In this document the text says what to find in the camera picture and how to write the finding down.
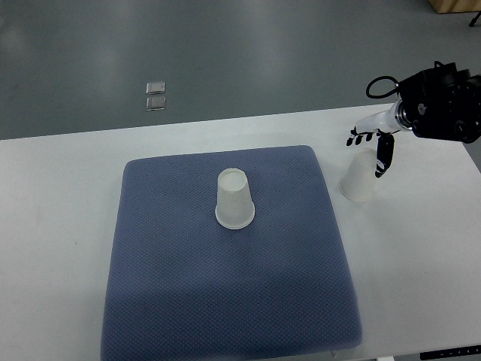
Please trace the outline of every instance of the white table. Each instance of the white table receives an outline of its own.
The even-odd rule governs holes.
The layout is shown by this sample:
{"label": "white table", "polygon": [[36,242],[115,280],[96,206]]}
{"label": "white table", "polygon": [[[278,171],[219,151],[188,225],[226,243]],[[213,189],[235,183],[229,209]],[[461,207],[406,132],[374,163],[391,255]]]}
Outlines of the white table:
{"label": "white table", "polygon": [[350,129],[389,106],[0,141],[2,359],[99,359],[129,160],[298,144],[318,157],[358,295],[363,342],[335,359],[481,343],[481,174],[463,146],[397,134],[373,199],[338,188],[357,150],[375,147],[346,147]]}

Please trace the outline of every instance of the blue mat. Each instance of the blue mat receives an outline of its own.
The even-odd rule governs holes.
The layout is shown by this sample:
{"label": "blue mat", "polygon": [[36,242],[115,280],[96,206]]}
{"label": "blue mat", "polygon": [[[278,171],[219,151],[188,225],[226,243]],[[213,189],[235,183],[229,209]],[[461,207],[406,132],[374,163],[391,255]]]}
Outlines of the blue mat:
{"label": "blue mat", "polygon": [[[254,221],[216,221],[217,176],[245,171]],[[130,162],[113,240],[103,361],[258,359],[355,347],[355,290],[307,146]]]}

